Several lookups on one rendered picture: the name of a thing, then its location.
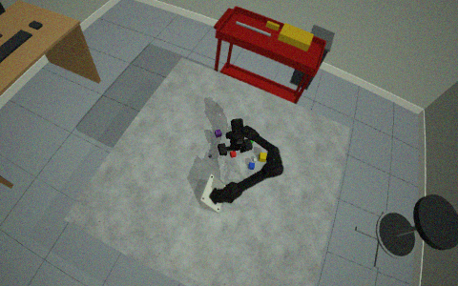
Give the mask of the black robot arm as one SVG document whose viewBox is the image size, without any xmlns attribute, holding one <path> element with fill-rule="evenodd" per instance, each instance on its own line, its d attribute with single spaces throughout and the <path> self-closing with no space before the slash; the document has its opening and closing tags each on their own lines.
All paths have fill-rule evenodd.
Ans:
<svg viewBox="0 0 458 286">
<path fill-rule="evenodd" d="M 251 127 L 243 127 L 243 119 L 241 118 L 232 119 L 231 127 L 232 131 L 226 133 L 226 138 L 230 139 L 230 142 L 233 142 L 235 145 L 243 144 L 244 137 L 255 141 L 268 152 L 266 156 L 266 164 L 263 165 L 260 171 L 247 177 L 240 183 L 230 182 L 228 185 L 225 185 L 222 190 L 217 190 L 214 188 L 214 190 L 209 194 L 209 197 L 214 202 L 214 204 L 223 202 L 232 203 L 236 198 L 242 195 L 244 191 L 261 183 L 267 178 L 279 176 L 283 172 L 281 154 L 278 147 L 262 138 L 259 133 Z M 231 137 L 233 137 L 232 140 Z"/>
</svg>

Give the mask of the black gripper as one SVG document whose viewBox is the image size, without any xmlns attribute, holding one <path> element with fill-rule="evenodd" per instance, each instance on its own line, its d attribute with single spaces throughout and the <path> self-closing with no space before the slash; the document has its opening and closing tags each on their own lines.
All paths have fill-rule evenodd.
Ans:
<svg viewBox="0 0 458 286">
<path fill-rule="evenodd" d="M 233 142 L 230 142 L 230 146 L 226 147 L 225 143 L 218 144 L 219 155 L 227 155 L 228 151 L 239 151 L 240 153 L 244 153 L 253 149 L 252 143 L 250 139 L 244 139 L 243 144 L 235 145 Z"/>
</svg>

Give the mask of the yellow block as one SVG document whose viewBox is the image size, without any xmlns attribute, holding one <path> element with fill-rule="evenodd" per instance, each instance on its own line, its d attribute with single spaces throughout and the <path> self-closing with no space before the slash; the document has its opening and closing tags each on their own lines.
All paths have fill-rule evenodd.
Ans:
<svg viewBox="0 0 458 286">
<path fill-rule="evenodd" d="M 259 154 L 259 162 L 265 162 L 266 161 L 266 156 L 267 156 L 267 153 L 260 153 Z"/>
</svg>

